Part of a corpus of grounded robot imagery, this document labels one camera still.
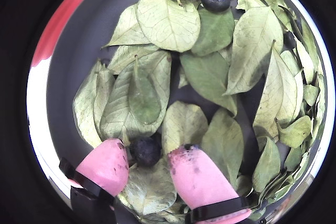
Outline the pink-tipped black gripper finger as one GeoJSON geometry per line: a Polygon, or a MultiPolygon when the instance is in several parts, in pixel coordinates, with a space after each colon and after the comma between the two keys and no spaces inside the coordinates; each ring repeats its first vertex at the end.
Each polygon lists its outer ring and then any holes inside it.
{"type": "Polygon", "coordinates": [[[116,223],[114,202],[128,182],[129,163],[118,138],[103,141],[77,166],[61,158],[59,168],[71,183],[72,210],[85,223],[116,223]]]}
{"type": "Polygon", "coordinates": [[[167,160],[173,185],[190,209],[185,223],[238,223],[251,215],[247,200],[197,146],[182,145],[167,160]]]}

